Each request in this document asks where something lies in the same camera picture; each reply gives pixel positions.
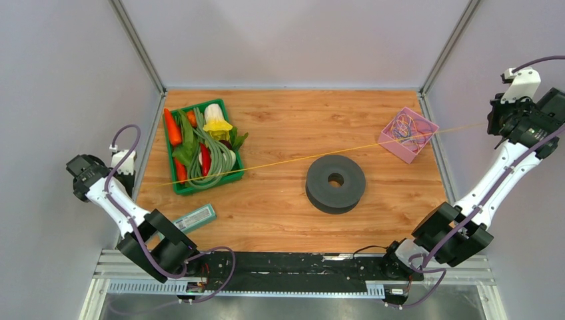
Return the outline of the dark grey cable spool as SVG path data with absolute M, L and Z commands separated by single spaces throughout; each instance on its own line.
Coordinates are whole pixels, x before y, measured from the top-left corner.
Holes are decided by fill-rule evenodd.
M 361 167 L 342 155 L 325 155 L 315 160 L 306 173 L 305 192 L 318 210 L 340 215 L 354 209 L 366 189 Z

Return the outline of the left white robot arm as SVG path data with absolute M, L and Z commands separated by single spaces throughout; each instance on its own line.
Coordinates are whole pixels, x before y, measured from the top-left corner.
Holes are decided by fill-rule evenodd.
M 197 245 L 159 210 L 138 206 L 99 158 L 77 155 L 66 170 L 73 177 L 74 195 L 103 209 L 117 225 L 121 235 L 117 250 L 151 277 L 164 283 L 203 270 Z

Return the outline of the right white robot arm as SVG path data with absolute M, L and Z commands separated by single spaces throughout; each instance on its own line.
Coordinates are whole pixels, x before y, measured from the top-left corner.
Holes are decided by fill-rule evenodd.
M 538 101 L 527 95 L 490 102 L 487 133 L 501 138 L 483 178 L 454 204 L 443 202 L 412 232 L 392 242 L 380 260 L 388 279 L 408 279 L 430 261 L 455 267 L 493 240 L 488 228 L 496 210 L 517 182 L 551 155 L 564 131 L 564 92 L 552 88 Z

